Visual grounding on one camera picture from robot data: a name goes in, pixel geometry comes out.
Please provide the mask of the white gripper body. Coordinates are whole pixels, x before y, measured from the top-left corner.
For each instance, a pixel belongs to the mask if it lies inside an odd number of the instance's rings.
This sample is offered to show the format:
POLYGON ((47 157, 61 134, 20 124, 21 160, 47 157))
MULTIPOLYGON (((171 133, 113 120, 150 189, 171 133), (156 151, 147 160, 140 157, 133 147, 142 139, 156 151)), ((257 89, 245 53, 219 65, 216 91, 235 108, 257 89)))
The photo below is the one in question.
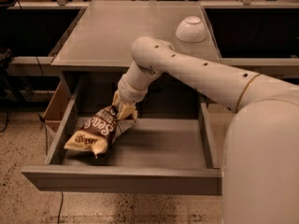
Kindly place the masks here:
POLYGON ((121 100, 128 104, 136 104, 141 102, 146 96, 148 90, 138 90, 132 87, 126 79, 126 75, 122 75, 118 82, 118 93, 121 100))

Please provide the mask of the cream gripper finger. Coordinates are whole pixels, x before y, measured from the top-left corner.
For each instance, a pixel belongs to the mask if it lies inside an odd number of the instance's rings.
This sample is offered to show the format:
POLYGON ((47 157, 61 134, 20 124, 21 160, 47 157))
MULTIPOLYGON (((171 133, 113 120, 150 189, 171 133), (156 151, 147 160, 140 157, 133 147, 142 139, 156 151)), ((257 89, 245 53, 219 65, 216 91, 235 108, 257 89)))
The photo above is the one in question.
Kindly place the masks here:
POLYGON ((135 105, 120 103, 118 106, 117 120, 136 119, 135 105))
POLYGON ((113 106, 119 106, 120 103, 121 103, 120 94, 119 94, 118 91, 115 91, 114 95, 113 95, 112 105, 113 106))

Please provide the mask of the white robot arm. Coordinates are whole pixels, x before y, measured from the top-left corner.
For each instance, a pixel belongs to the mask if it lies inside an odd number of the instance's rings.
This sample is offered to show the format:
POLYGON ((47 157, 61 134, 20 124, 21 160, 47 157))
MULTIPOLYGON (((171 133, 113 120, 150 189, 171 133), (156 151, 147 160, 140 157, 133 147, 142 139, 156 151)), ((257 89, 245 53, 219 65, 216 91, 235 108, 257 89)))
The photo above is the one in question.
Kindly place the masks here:
POLYGON ((222 165, 224 224, 299 224, 299 91, 280 79, 179 54, 152 37, 132 45, 118 90, 142 101, 167 73, 234 112, 222 165))

